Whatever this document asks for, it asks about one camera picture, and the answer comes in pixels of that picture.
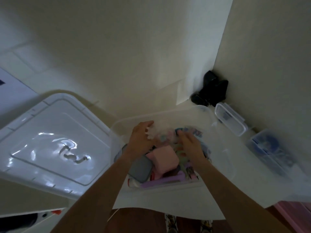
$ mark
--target purple item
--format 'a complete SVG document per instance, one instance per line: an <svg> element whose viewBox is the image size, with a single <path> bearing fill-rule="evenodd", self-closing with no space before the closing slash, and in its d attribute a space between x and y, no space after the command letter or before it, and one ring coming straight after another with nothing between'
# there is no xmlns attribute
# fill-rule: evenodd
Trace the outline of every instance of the purple item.
<svg viewBox="0 0 311 233"><path fill-rule="evenodd" d="M154 181L147 181L140 185L141 188L153 187L155 185L165 184L168 182L185 181L186 177L183 171L179 171L176 176L163 177Z"/></svg>

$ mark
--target forearm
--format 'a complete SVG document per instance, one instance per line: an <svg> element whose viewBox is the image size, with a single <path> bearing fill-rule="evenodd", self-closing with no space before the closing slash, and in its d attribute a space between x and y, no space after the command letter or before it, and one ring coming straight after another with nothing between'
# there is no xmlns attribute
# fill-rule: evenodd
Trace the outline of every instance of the forearm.
<svg viewBox="0 0 311 233"><path fill-rule="evenodd" d="M120 157L69 209L51 233L103 232L131 161Z"/></svg>
<svg viewBox="0 0 311 233"><path fill-rule="evenodd" d="M194 168L235 232L290 232L268 211L232 184L208 160L195 162Z"/></svg>

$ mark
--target hand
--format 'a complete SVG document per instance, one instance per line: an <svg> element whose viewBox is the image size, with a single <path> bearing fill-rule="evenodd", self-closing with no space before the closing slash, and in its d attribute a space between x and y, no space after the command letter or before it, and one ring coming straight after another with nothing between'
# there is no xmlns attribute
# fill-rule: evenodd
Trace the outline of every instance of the hand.
<svg viewBox="0 0 311 233"><path fill-rule="evenodd" d="M202 160L206 160L201 148L200 141L192 133L178 130L177 134L184 146L184 151L187 157L190 159L193 165L196 165Z"/></svg>
<svg viewBox="0 0 311 233"><path fill-rule="evenodd" d="M154 121L141 122L133 128L130 141L127 144L124 155L130 158L130 161L134 161L143 154L147 153L149 149L154 145L155 140L148 140L147 127L150 127Z"/></svg>

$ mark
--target white plastic lid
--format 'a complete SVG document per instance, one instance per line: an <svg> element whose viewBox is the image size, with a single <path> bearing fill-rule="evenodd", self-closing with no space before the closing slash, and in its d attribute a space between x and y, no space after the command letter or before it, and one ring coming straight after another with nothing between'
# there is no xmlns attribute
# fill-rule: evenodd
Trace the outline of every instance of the white plastic lid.
<svg viewBox="0 0 311 233"><path fill-rule="evenodd" d="M0 130L0 170L28 186L81 195L110 166L100 123L73 96L54 94Z"/></svg>
<svg viewBox="0 0 311 233"><path fill-rule="evenodd" d="M226 103L220 102L216 105L215 115L236 136L241 136L248 129L247 125L244 123L245 119Z"/></svg>

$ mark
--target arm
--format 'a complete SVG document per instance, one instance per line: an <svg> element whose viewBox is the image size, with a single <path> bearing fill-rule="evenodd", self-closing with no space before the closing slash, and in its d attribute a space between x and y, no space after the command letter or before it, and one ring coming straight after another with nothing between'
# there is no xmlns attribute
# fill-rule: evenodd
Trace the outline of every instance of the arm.
<svg viewBox="0 0 311 233"><path fill-rule="evenodd" d="M178 131L178 135L194 169L200 174L235 232L290 233L273 215L240 191L204 157L200 142L193 134Z"/></svg>
<svg viewBox="0 0 311 233"><path fill-rule="evenodd" d="M146 128L153 121L138 124L122 156L80 197L51 233L103 232L107 219L132 165L154 141L147 140Z"/></svg>

